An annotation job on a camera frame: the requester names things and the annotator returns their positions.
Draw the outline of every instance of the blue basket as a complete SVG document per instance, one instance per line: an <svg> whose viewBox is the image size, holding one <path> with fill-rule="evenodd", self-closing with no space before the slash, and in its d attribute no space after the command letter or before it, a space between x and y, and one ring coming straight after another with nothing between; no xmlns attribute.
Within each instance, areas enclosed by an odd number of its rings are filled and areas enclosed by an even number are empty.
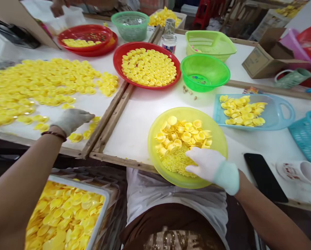
<svg viewBox="0 0 311 250"><path fill-rule="evenodd" d="M246 127L246 126L236 126L236 125L227 125L225 124L225 121L227 119L230 119L228 116L224 114L224 110L221 107L221 103L219 101L219 98L221 95L224 94L218 94L216 95L215 100L215 108L213 110L213 119L216 121L216 123L219 124L219 126L224 127L231 127L241 130L251 130L251 131L259 131L259 130L281 130L284 128L287 128L289 125L291 125L294 122L295 118L295 112L292 107L292 105L285 101L284 99L274 96L274 95L267 95L267 94L229 94L228 97L230 98L241 98L245 95L250 96L250 103L255 102L266 102L268 105L266 105L264 112L262 113L261 117L266 121L262 126L259 127ZM283 112L281 110L281 106L284 105L288 111L289 111L289 118L286 119L283 115Z"/></svg>
<svg viewBox="0 0 311 250"><path fill-rule="evenodd" d="M307 160L311 162L311 111L306 113L305 118L289 126L288 130Z"/></svg>

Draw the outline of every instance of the yellow bowl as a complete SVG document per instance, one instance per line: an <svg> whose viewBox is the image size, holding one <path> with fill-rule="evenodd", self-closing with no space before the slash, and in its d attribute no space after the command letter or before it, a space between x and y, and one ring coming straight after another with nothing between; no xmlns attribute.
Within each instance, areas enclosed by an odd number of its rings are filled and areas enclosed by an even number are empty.
<svg viewBox="0 0 311 250"><path fill-rule="evenodd" d="M158 144L158 142L155 140L155 136L160 131L161 125L170 116L176 116L178 120L187 120L190 122L193 122L194 120L201 120L203 130L211 130L211 149L217 150L227 159L228 152L226 138L218 124L210 116L203 113L202 111L193 108L179 107L167 110L162 113L160 116L157 117L157 119L153 122L150 128L148 138L148 150L155 169L162 177L164 177L170 183L182 188L199 189L210 185L210 182L205 181L200 177L186 177L178 173L173 173L163 166L159 154L157 153L157 150L155 148L156 144Z"/></svg>

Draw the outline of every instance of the mug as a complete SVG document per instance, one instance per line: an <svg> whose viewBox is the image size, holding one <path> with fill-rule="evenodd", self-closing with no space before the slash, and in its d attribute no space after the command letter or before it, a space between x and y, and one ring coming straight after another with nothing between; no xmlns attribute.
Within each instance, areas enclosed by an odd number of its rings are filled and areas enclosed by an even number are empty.
<svg viewBox="0 0 311 250"><path fill-rule="evenodd" d="M276 169L287 181L302 181L311 184L311 163L308 161L278 162Z"/></svg>
<svg viewBox="0 0 311 250"><path fill-rule="evenodd" d="M164 34L174 34L175 33L175 20L172 18L166 19Z"/></svg>
<svg viewBox="0 0 311 250"><path fill-rule="evenodd" d="M277 80L277 77L284 73L284 72L290 72L286 76L283 76L281 79ZM311 77L311 73L308 70L297 68L296 70L286 69L281 72L279 72L275 76L275 87L282 88L282 89L290 89L296 85L299 85L303 81L307 80Z"/></svg>

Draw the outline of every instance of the brown shirt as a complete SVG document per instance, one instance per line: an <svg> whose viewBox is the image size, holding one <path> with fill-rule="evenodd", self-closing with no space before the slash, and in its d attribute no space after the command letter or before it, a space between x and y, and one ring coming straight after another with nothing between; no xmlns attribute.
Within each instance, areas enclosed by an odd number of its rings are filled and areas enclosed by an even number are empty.
<svg viewBox="0 0 311 250"><path fill-rule="evenodd" d="M211 224L194 209L178 203L157 205L134 219L120 234L123 250L225 250Z"/></svg>

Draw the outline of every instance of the green bowl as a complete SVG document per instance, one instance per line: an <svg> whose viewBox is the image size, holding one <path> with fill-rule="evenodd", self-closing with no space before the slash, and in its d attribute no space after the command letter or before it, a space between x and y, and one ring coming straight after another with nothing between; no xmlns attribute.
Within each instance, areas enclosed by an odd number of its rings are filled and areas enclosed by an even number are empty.
<svg viewBox="0 0 311 250"><path fill-rule="evenodd" d="M209 55L187 56L180 67L185 84L196 92L208 92L223 86L231 77L228 67Z"/></svg>

